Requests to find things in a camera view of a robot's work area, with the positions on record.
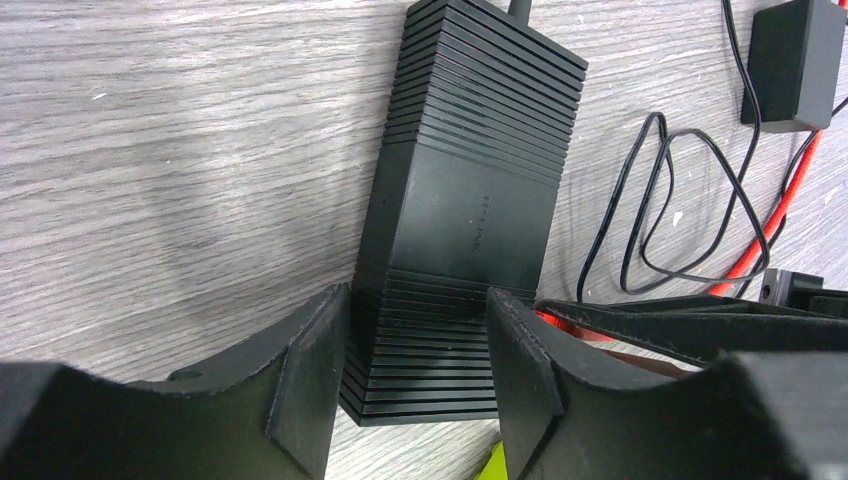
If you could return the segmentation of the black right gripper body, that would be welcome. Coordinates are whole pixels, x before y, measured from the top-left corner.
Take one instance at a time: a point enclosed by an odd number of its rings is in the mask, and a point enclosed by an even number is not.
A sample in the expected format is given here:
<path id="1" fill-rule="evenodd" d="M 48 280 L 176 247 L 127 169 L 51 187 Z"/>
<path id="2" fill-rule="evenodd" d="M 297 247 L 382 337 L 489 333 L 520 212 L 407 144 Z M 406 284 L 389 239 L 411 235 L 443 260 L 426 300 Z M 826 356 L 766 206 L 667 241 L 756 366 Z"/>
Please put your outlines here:
<path id="1" fill-rule="evenodd" d="M 847 291 L 824 287 L 820 276 L 768 268 L 763 276 L 759 301 L 831 317 L 847 317 Z"/>

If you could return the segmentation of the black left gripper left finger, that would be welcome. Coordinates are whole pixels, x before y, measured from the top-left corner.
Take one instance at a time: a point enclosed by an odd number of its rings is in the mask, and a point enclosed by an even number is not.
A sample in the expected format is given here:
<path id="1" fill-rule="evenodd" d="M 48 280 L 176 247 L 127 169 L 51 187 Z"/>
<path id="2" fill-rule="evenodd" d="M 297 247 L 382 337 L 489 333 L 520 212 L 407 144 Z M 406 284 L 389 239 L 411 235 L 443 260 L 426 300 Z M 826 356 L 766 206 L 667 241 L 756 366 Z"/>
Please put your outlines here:
<path id="1" fill-rule="evenodd" d="M 1 366 L 5 479 L 320 479 L 344 364 L 349 288 L 159 382 L 57 362 Z"/>

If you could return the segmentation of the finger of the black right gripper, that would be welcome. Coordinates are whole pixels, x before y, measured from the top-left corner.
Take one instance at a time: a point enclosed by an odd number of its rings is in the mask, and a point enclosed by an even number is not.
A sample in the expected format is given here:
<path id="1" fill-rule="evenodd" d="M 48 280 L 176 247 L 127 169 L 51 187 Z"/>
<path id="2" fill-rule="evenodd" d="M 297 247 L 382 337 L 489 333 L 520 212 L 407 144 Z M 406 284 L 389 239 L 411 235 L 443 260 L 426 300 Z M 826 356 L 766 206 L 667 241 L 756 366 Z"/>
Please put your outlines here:
<path id="1" fill-rule="evenodd" d="M 709 295 L 596 305 L 544 299 L 535 308 L 578 328 L 704 366 L 724 353 L 847 351 L 847 321 Z"/>

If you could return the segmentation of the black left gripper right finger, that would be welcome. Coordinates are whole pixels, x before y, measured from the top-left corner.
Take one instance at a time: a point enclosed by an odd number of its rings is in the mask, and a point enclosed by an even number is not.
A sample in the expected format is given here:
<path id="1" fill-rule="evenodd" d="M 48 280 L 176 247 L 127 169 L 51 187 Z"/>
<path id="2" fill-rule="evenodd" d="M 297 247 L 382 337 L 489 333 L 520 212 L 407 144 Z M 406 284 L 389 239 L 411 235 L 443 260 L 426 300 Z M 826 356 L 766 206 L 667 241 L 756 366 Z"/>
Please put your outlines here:
<path id="1" fill-rule="evenodd" d="M 807 479 L 767 391 L 774 356 L 674 380 L 559 331 L 490 290 L 486 323 L 511 479 Z"/>

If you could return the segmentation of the black power adapter with cord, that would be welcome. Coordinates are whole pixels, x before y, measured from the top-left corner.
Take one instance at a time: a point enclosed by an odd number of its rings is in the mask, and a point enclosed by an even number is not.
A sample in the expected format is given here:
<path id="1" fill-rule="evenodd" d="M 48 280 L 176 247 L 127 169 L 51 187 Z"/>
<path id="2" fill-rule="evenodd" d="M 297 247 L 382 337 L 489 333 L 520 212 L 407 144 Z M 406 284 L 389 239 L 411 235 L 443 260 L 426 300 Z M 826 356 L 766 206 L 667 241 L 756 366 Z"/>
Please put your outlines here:
<path id="1" fill-rule="evenodd" d="M 650 132 L 657 133 L 659 149 L 623 254 L 620 289 L 629 295 L 641 295 L 680 279 L 706 285 L 707 294 L 712 296 L 723 296 L 731 289 L 743 295 L 751 282 L 769 267 L 772 247 L 785 228 L 791 204 L 802 186 L 822 135 L 833 117 L 847 108 L 845 102 L 832 102 L 847 27 L 847 4 L 844 1 L 787 1 L 758 11 L 753 17 L 746 59 L 741 57 L 730 2 L 723 2 L 722 12 L 731 52 L 743 83 L 740 121 L 753 129 L 743 163 L 740 169 L 734 170 L 724 152 L 705 131 L 683 129 L 672 132 L 663 113 L 650 113 L 625 157 L 601 224 L 581 267 L 575 290 L 579 302 L 585 299 L 586 281 Z M 761 221 L 756 215 L 743 187 L 763 132 L 808 134 L 790 160 L 775 205 L 766 221 Z M 690 263 L 671 270 L 653 264 L 648 258 L 647 248 L 656 230 L 646 229 L 644 225 L 661 170 L 674 168 L 672 144 L 685 136 L 697 138 L 711 151 L 723 168 L 732 193 L 719 230 L 709 247 Z M 746 211 L 754 232 L 752 242 L 723 277 L 694 274 L 694 269 L 708 260 L 721 245 L 736 206 L 742 206 Z"/>

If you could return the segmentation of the black network switch box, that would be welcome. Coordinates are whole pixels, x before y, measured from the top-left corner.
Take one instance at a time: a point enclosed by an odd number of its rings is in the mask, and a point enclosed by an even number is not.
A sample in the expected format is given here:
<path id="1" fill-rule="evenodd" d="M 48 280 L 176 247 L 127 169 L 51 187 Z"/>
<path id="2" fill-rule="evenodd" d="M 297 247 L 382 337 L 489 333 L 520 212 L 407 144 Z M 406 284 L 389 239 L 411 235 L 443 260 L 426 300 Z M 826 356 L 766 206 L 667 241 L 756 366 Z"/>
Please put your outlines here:
<path id="1" fill-rule="evenodd" d="M 351 284 L 340 405 L 359 426 L 497 414 L 487 293 L 536 298 L 588 70 L 530 9 L 406 11 Z"/>

